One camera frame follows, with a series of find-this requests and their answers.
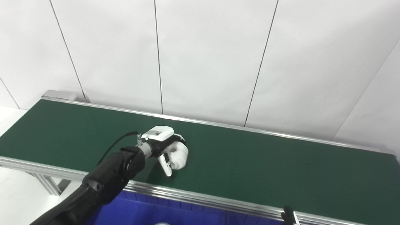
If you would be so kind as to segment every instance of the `metal frame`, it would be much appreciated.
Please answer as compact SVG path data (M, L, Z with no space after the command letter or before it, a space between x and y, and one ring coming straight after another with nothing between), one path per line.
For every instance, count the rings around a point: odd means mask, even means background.
M365 147L365 146L344 144L344 143L334 142L334 141L326 141L326 140L301 137L301 136L296 136L296 135L287 135L287 134L282 134L282 133L277 133L277 132L272 132L272 131L264 131L264 130L259 130L259 129L239 127L239 126L234 126L234 125L226 125L226 124L221 124L221 123L212 123L212 122L206 122L206 121L200 121L200 120L194 120L194 119L186 119L186 118L182 118L182 117L174 117L174 116L161 115L161 114L150 113L150 112L128 110L128 109L124 109L124 108L103 106L103 105L91 104L91 103L85 103L85 102L70 101L70 100L65 100L65 99L52 98L49 96L42 97L42 99L56 101L56 102L63 102L63 103L68 103L68 104L76 104L76 105L94 107L94 108L116 110L116 111L122 111L122 112L127 112L127 113L136 113L136 114L140 114L140 115L147 115L147 116L176 120L176 121L184 121L184 122L189 122L189 123L198 123L198 124L204 124L204 125L210 125L210 126L216 126L216 127L225 127L225 128L237 129L237 130L242 130L242 131L262 133L262 134L266 134L266 135L274 135L274 136L278 136L278 137L286 137L286 138L297 139L297 140L302 140L302 141L312 141L312 142L323 143L323 144L328 144L328 145L336 145L336 146L347 147L347 148L382 152L380 149L370 148L370 147ZM67 169L67 168L62 168L62 167L49 166L49 165L44 165L44 164L40 164L40 163L34 163L34 162L29 162L29 161L24 161L24 160L19 160L19 159L1 157L1 156L0 156L0 166L4 166L7 168L11 168L11 169L22 170L22 171L26 171L26 172L31 172L31 173L40 173L44 176L58 177L58 178L72 180L72 181L78 181L78 182L82 181L83 177L87 174L87 172L83 172L83 171L77 171L77 170L72 170L72 169ZM157 185L151 185L151 184L141 183L141 182L136 182L136 181L130 181L124 190L131 191L131 192L137 192L137 193L141 193L141 194L145 194L145 195L150 195L150 196L154 196L154 197L161 197L161 198L170 199L170 200L182 201L182 202L198 204L198 205L203 205L203 206L207 206L207 207L214 207L214 208L235 211L235 212L239 212L239 213L245 213L245 214L249 214L249 215L255 215L255 216L260 216L260 217L265 217L265 218L269 218L269 219L282 221L282 219L280 217L280 213L282 212L282 209L279 209L276 207L271 207L271 206L265 206L265 205L259 205L259 204L249 203L249 202L226 199L226 198L221 198L221 197L216 197L216 196L211 196L211 195L206 195L206 194L201 194L201 193L194 193L194 192L190 192L190 191L183 191L183 190L162 187L162 186L157 186ZM304 224L304 225L363 225L361 223L349 222L349 221L344 221L344 220L334 219L334 218L329 218L329 217L322 217L322 216L308 214L308 213L302 213L302 212L296 212L296 213L297 213L300 223Z
M31 173L44 186L51 195L60 196L62 191L50 176L45 176L38 173Z
M81 182L86 174L88 174L87 172L83 171L50 166L41 163L34 163L2 156L0 156L0 166L4 166L10 169L28 171L31 173L37 171L44 176L59 177L77 182ZM207 207L213 207L282 221L280 217L282 209L277 207L221 198L191 191L183 191L179 189L151 185L137 181L129 181L124 190L164 199L182 201L191 204L203 205ZM302 225L365 225L362 223L349 222L297 211L296 214Z

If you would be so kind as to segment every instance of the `blue bin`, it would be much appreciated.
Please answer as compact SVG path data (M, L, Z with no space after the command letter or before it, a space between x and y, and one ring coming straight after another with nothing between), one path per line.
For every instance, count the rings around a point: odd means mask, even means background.
M86 225L282 225L280 221L132 192L121 192Z

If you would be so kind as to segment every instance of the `robotic arm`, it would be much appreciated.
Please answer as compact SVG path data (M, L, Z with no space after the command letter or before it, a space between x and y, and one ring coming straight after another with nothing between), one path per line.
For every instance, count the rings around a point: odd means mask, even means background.
M167 176L185 166L185 140L166 126L156 126L138 138L138 144L124 147L88 173L82 184L64 201L31 225L80 225L101 206L110 203L143 170L145 160L157 157Z

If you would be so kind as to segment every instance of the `floor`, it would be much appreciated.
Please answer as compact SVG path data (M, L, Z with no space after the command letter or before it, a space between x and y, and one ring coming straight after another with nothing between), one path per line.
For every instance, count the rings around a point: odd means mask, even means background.
M26 110L0 106L0 135L25 112ZM65 199L79 185L78 182L71 182L61 196L51 196L30 174L0 167L0 224L30 224Z

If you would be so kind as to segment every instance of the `conveyor leg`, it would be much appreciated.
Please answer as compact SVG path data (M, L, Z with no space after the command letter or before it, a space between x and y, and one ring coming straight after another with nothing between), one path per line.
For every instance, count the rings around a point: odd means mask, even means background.
M61 180L59 184L56 184L56 182L54 182L53 178L51 178L50 176L45 176L38 173L31 174L39 180L39 182L51 195L60 196L60 194L70 183L70 181L68 180Z

